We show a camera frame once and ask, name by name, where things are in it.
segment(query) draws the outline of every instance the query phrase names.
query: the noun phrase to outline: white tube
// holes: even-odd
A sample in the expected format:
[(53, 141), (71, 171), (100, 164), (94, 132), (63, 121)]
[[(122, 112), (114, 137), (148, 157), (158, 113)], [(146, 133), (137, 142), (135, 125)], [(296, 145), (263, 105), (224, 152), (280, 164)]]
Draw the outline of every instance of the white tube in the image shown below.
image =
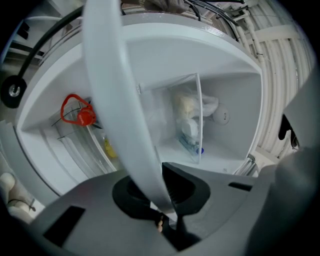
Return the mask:
[(0, 176), (0, 196), (2, 196), (2, 200), (5, 204), (8, 203), (9, 192), (12, 190), (15, 184), (16, 179), (11, 173), (5, 172)]
[(248, 40), (246, 38), (245, 32), (242, 29), (242, 27), (237, 26), (236, 27), (236, 31), (239, 33), (239, 37), (240, 37), (240, 39), (242, 41), (243, 47), (248, 51), (248, 53), (251, 53), (250, 47), (249, 47), (249, 44), (248, 44)]
[(287, 84), (286, 71), (288, 70), (287, 65), (284, 63), (284, 59), (281, 57), (283, 51), (280, 45), (274, 41), (269, 42), (269, 49), (272, 55), (274, 67), (275, 67), (275, 83), (273, 84), (273, 97), (272, 97), (272, 108), (271, 108), (271, 120), (268, 123), (268, 129), (264, 141), (262, 143), (263, 148), (271, 152), (275, 141), (278, 139), (279, 127), (281, 125), (283, 110), (285, 109), (285, 98), (286, 93), (285, 87)]
[(239, 17), (235, 17), (233, 20), (234, 20), (235, 22), (238, 22), (238, 21), (242, 20), (244, 17), (247, 17), (247, 16), (248, 16), (248, 15), (244, 14), (244, 15), (241, 15), (241, 16), (239, 16)]
[[(286, 86), (284, 88), (286, 97), (284, 99), (283, 108), (285, 108), (297, 93), (298, 85), (297, 85), (297, 77), (296, 77), (295, 60), (293, 57), (293, 53), (291, 51), (289, 41), (279, 40), (279, 43), (280, 43), (280, 46), (282, 47), (283, 57), (285, 58), (284, 66), (285, 66), (286, 75), (287, 75)], [(271, 154), (278, 157), (281, 154), (281, 152), (283, 152), (284, 148), (286, 147), (286, 144), (288, 142), (290, 143), (290, 138), (286, 137), (284, 140), (279, 140), (278, 137), (276, 136), (274, 139), (275, 139), (275, 143), (272, 147)]]
[(249, 17), (250, 13), (247, 10), (244, 10), (243, 12), (247, 15), (247, 17), (244, 18), (244, 21), (246, 23), (246, 27), (248, 28), (251, 34), (253, 45), (256, 50), (256, 55), (261, 64), (261, 69), (262, 69), (261, 114), (260, 114), (260, 120), (257, 128), (256, 136), (254, 138), (252, 148), (251, 148), (251, 152), (253, 152), (258, 145), (258, 141), (261, 136), (262, 129), (265, 126), (265, 122), (266, 122), (266, 115), (267, 115), (266, 104), (268, 103), (268, 98), (269, 98), (269, 95), (268, 95), (269, 81), (268, 81), (268, 72), (267, 72), (265, 57), (264, 57), (260, 42), (257, 38), (255, 27)]
[(9, 214), (27, 224), (30, 224), (33, 221), (33, 218), (28, 213), (29, 206), (24, 202), (20, 202), (20, 204), (17, 203), (16, 205), (8, 208)]
[(240, 35), (239, 35), (238, 31), (237, 31), (236, 26), (235, 26), (234, 24), (232, 24), (232, 23), (230, 23), (230, 25), (231, 25), (231, 27), (232, 27), (233, 30), (234, 30), (235, 36), (236, 36), (236, 38), (238, 39), (239, 44), (241, 44), (241, 45), (243, 46), (244, 44), (243, 44), (243, 42), (242, 42), (242, 40), (241, 40), (241, 38), (240, 38)]
[(25, 21), (60, 21), (62, 18), (60, 17), (53, 17), (53, 16), (34, 16), (34, 17), (27, 17)]

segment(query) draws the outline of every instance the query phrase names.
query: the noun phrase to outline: plastic bag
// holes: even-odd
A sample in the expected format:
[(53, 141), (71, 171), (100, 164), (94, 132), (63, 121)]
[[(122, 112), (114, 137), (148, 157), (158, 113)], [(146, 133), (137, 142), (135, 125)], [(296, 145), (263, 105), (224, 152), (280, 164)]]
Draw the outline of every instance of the plastic bag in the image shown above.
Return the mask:
[[(190, 89), (178, 91), (175, 94), (175, 106), (179, 119), (191, 119), (200, 116), (198, 92)], [(212, 115), (219, 106), (216, 97), (207, 96), (202, 93), (202, 115)]]

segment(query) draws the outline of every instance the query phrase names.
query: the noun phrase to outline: black plastic part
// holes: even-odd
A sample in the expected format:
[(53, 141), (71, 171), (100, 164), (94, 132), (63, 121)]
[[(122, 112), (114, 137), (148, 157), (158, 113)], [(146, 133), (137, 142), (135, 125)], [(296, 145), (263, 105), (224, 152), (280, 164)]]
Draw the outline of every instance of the black plastic part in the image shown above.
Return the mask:
[(126, 15), (126, 13), (125, 13), (125, 11), (122, 9), (123, 4), (124, 4), (123, 2), (120, 4), (120, 9), (121, 9), (122, 15), (124, 16), (124, 15)]
[[(162, 176), (178, 216), (199, 212), (210, 196), (210, 187), (203, 180), (168, 163), (162, 164)], [(159, 213), (150, 208), (150, 201), (129, 176), (118, 181), (112, 190), (117, 206), (132, 218), (159, 220)]]
[(210, 197), (207, 183), (168, 163), (162, 164), (162, 176), (178, 216), (199, 212)]
[(93, 123), (92, 126), (93, 126), (94, 128), (100, 129), (100, 130), (102, 129), (99, 125), (97, 125), (97, 124), (95, 124), (95, 123)]
[(245, 1), (244, 0), (201, 0), (202, 2), (213, 2), (213, 3), (216, 3), (216, 2), (227, 2), (227, 3), (239, 3), (239, 4), (245, 4)]
[(201, 21), (201, 14), (200, 14), (200, 11), (198, 10), (198, 8), (195, 7), (193, 4), (190, 4), (189, 7), (193, 10), (195, 16), (198, 17), (198, 21), (200, 22)]
[(196, 235), (187, 232), (182, 218), (178, 218), (176, 229), (170, 227), (169, 218), (165, 215), (162, 218), (162, 222), (163, 235), (178, 251), (193, 246), (201, 240)]
[(231, 26), (230, 22), (225, 21), (225, 23), (228, 25), (229, 29), (231, 30), (231, 32), (234, 36), (234, 39), (239, 43), (239, 39), (237, 38), (236, 32), (235, 32), (234, 28)]
[(70, 206), (43, 236), (56, 246), (62, 247), (84, 212), (83, 208)]
[(150, 201), (129, 176), (118, 181), (112, 189), (116, 205), (131, 218), (159, 221), (161, 213), (150, 208)]
[(116, 205), (132, 218), (152, 220), (156, 226), (162, 218), (163, 235), (178, 251), (182, 251), (201, 240), (187, 232), (183, 216), (200, 211), (210, 196), (210, 187), (203, 180), (168, 163), (162, 164), (162, 176), (178, 215), (176, 229), (170, 227), (168, 217), (150, 208), (150, 200), (129, 176), (114, 185), (112, 197)]
[[(16, 97), (12, 97), (9, 93), (10, 87), (12, 85), (15, 85), (16, 88), (20, 88), (20, 93)], [(25, 93), (26, 88), (27, 84), (25, 80), (19, 78), (17, 75), (9, 76), (7, 79), (4, 80), (4, 82), (1, 85), (0, 99), (6, 107), (10, 109), (16, 109), (20, 104), (20, 101)]]
[(282, 141), (286, 137), (287, 131), (291, 131), (291, 135), (290, 135), (291, 146), (294, 149), (296, 149), (297, 147), (299, 147), (299, 141), (288, 119), (286, 118), (285, 115), (282, 115), (281, 125), (278, 133), (279, 140)]
[(22, 22), (20, 28), (25, 30), (25, 31), (29, 31), (29, 29), (30, 29), (29, 25), (27, 23), (25, 23), (25, 22)]
[(27, 40), (27, 39), (28, 39), (28, 36), (29, 36), (28, 32), (25, 31), (25, 30), (24, 30), (23, 28), (21, 28), (21, 27), (18, 29), (17, 34), (18, 34), (20, 37), (22, 37), (23, 39), (25, 39), (25, 40)]
[(32, 51), (29, 53), (27, 58), (25, 59), (18, 76), (22, 78), (29, 67), (33, 58), (38, 54), (38, 51), (41, 47), (51, 38), (53, 37), (59, 30), (61, 30), (64, 26), (68, 25), (70, 22), (74, 21), (76, 18), (81, 16), (83, 11), (83, 7), (79, 7), (78, 9), (74, 10), (73, 12), (69, 13), (61, 20), (59, 20), (56, 24), (54, 24), (36, 43), (33, 47)]
[(251, 185), (242, 184), (242, 183), (238, 183), (238, 182), (231, 182), (228, 186), (235, 188), (235, 189), (238, 189), (238, 190), (244, 190), (244, 191), (248, 191), (248, 192), (252, 189)]

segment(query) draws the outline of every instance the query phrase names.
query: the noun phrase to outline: black cable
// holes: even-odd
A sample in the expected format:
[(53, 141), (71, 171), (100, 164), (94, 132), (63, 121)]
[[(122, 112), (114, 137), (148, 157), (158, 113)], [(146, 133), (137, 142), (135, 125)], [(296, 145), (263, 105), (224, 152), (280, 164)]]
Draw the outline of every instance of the black cable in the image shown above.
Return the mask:
[(29, 211), (30, 211), (30, 209), (31, 209), (32, 211), (34, 211), (34, 212), (36, 211), (36, 208), (35, 208), (35, 207), (31, 206), (30, 204), (27, 204), (25, 201), (20, 200), (20, 199), (11, 199), (11, 200), (9, 200), (9, 202), (7, 203), (7, 205), (9, 205), (9, 203), (11, 203), (12, 201), (18, 201), (18, 202), (25, 203), (27, 206), (29, 206)]
[(193, 12), (195, 13), (195, 16), (198, 17), (198, 21), (201, 21), (201, 14), (200, 11), (198, 10), (197, 7), (195, 7), (193, 4), (190, 4), (190, 8), (193, 10)]
[[(76, 109), (73, 109), (73, 110), (69, 111), (68, 113), (66, 113), (63, 117), (65, 117), (66, 115), (70, 114), (70, 113), (73, 112), (73, 111), (80, 110), (80, 109), (81, 109), (81, 107), (78, 107), (78, 108), (76, 108)], [(51, 127), (54, 126), (56, 123), (58, 123), (60, 120), (61, 120), (61, 117), (60, 117), (57, 121), (55, 121), (55, 122), (53, 123), (53, 125), (51, 125)]]
[[(211, 7), (216, 7), (218, 10), (221, 10), (221, 11), (224, 12), (224, 10), (220, 9), (218, 6), (215, 6), (215, 5), (213, 5), (213, 4), (209, 3), (209, 2), (208, 3), (204, 3), (204, 4), (210, 5)], [(230, 24), (230, 22), (228, 20), (226, 20), (226, 19), (224, 19), (224, 20), (225, 20), (226, 24), (229, 26), (229, 28), (230, 28), (235, 40), (239, 43), (239, 39), (237, 38), (237, 35), (236, 35), (236, 32), (235, 32), (234, 28), (231, 26), (231, 24)]]
[(213, 3), (216, 3), (216, 2), (222, 2), (222, 3), (238, 3), (238, 4), (245, 4), (245, 1), (244, 0), (217, 0), (217, 1), (212, 1), (212, 0), (201, 0), (203, 2), (213, 2)]
[(120, 4), (121, 13), (122, 13), (122, 15), (126, 15), (125, 11), (122, 9), (123, 4), (124, 4), (123, 2)]
[(236, 35), (234, 28), (231, 26), (231, 24), (228, 21), (225, 21), (225, 23), (229, 26), (229, 29), (231, 30), (235, 40), (239, 43), (239, 39), (237, 38), (237, 35)]
[(95, 124), (95, 123), (93, 123), (93, 124), (91, 124), (94, 128), (97, 128), (97, 129), (100, 129), (100, 130), (102, 130), (102, 128), (99, 126), (99, 125), (97, 125), (97, 124)]
[(246, 5), (246, 6), (240, 7), (240, 8), (238, 8), (238, 9), (236, 9), (236, 10), (224, 10), (224, 9), (221, 9), (220, 7), (214, 5), (213, 3), (210, 3), (210, 2), (206, 2), (205, 4), (211, 6), (211, 7), (215, 8), (215, 9), (218, 9), (218, 10), (221, 11), (221, 12), (231, 13), (231, 14), (232, 14), (232, 13), (236, 13), (236, 12), (240, 12), (240, 11), (242, 11), (242, 10), (245, 10), (245, 9), (248, 9), (248, 8), (249, 8), (249, 6)]
[(200, 6), (202, 8), (205, 8), (215, 14), (220, 15), (223, 19), (225, 19), (226, 21), (230, 21), (231, 23), (233, 23), (235, 26), (239, 26), (239, 24), (234, 21), (232, 18), (230, 18), (227, 14), (225, 14), (223, 11), (221, 11), (220, 9), (217, 9), (214, 7), (214, 5), (209, 5), (206, 2), (200, 1), (200, 0), (189, 0), (192, 4)]
[[(36, 45), (33, 47), (32, 51), (29, 53), (28, 57), (26, 57), (20, 71), (18, 74), (18, 77), (20, 79), (23, 78), (28, 66), (30, 65), (31, 61), (35, 57), (35, 55), (39, 52), (41, 47), (50, 39), (52, 38), (59, 30), (61, 30), (63, 27), (68, 25), (70, 22), (74, 21), (76, 18), (80, 17), (83, 11), (83, 6), (79, 7), (78, 9), (74, 10), (73, 12), (69, 13), (67, 16), (63, 17), (61, 20), (59, 20), (56, 24), (54, 24), (36, 43)], [(13, 89), (13, 92), (15, 93), (17, 91), (18, 87), (15, 86)]]

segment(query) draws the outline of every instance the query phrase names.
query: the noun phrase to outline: gray plastic surface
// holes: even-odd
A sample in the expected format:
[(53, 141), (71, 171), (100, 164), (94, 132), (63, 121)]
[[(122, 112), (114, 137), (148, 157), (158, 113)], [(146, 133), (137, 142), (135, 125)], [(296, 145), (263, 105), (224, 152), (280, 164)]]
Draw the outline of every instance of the gray plastic surface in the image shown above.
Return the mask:
[[(211, 196), (196, 214), (184, 217), (186, 228), (203, 240), (179, 252), (186, 255), (240, 255), (267, 198), (274, 168), (258, 178), (183, 170), (206, 181)], [(44, 234), (69, 206), (85, 209), (65, 241), (64, 249), (78, 255), (172, 255), (178, 253), (157, 231), (155, 223), (127, 216), (112, 198), (114, 184), (125, 177), (117, 171), (87, 180), (49, 205), (31, 224)], [(251, 191), (229, 187), (230, 182), (253, 185)]]
[(320, 71), (315, 68), (284, 110), (301, 148), (320, 146)]
[(112, 197), (114, 184), (127, 174), (116, 171), (87, 180), (48, 206), (31, 223), (44, 234), (69, 206), (85, 209), (63, 248), (76, 255), (172, 255), (176, 249), (159, 233), (154, 221), (133, 219)]
[(248, 176), (237, 176), (208, 172), (179, 165), (180, 169), (205, 181), (210, 187), (210, 197), (203, 208), (196, 214), (183, 217), (188, 232), (201, 239), (217, 231), (242, 205), (249, 191), (229, 186), (239, 183), (253, 186), (256, 179)]
[[(294, 240), (302, 244), (316, 242), (313, 239), (317, 236), (309, 232), (312, 228), (317, 232), (319, 217), (315, 197), (319, 193), (319, 155), (319, 147), (300, 149), (276, 166), (274, 184), (248, 239), (249, 255), (272, 255), (271, 250), (274, 251), (277, 243), (294, 251), (292, 246), (297, 246), (292, 244)], [(316, 208), (310, 208), (312, 202)], [(311, 254), (309, 248), (303, 252)]]
[(52, 191), (47, 184), (38, 176), (30, 165), (22, 148), (20, 147), (12, 123), (1, 122), (0, 141), (2, 152), (9, 166), (14, 171), (18, 180), (44, 206), (51, 204), (59, 196)]
[(236, 40), (234, 40), (229, 35), (223, 33), (219, 29), (207, 25), (203, 22), (198, 22), (195, 19), (192, 18), (186, 18), (184, 16), (180, 15), (174, 15), (169, 13), (135, 13), (130, 15), (122, 16), (122, 25), (128, 26), (132, 24), (142, 24), (142, 23), (169, 23), (169, 24), (178, 24), (178, 25), (184, 25), (188, 27), (192, 27), (195, 29), (206, 31), (210, 34), (213, 34), (217, 37), (222, 38), (223, 40), (227, 41), (228, 43), (232, 44), (233, 46), (237, 47), (241, 51), (243, 51), (247, 56), (249, 56), (254, 62), (256, 62), (258, 65), (259, 62), (257, 59), (253, 57), (252, 54), (249, 54), (248, 51)]

